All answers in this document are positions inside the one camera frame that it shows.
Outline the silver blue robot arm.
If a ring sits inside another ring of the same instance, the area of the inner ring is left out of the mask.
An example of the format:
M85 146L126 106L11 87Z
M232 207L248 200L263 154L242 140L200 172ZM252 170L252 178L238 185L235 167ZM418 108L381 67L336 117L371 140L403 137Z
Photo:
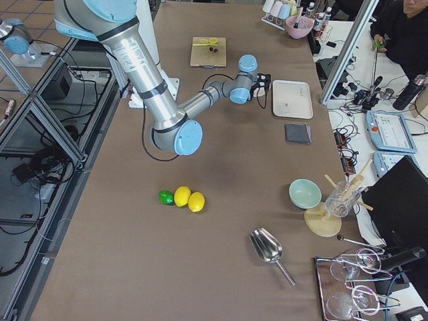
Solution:
M194 97L177 104L139 34L136 12L136 1L54 3L59 33L99 42L111 49L154 118L150 129L152 144L178 155L193 154L203 139L203 129L194 117L222 98L245 104L258 82L257 60L250 54L241 56L239 72L233 80L211 82Z

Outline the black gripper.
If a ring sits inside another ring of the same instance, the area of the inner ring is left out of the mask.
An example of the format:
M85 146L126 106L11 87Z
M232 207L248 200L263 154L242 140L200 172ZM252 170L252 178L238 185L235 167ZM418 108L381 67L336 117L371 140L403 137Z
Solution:
M269 92L271 81L271 74L258 73L255 83L251 86L251 97L265 96Z

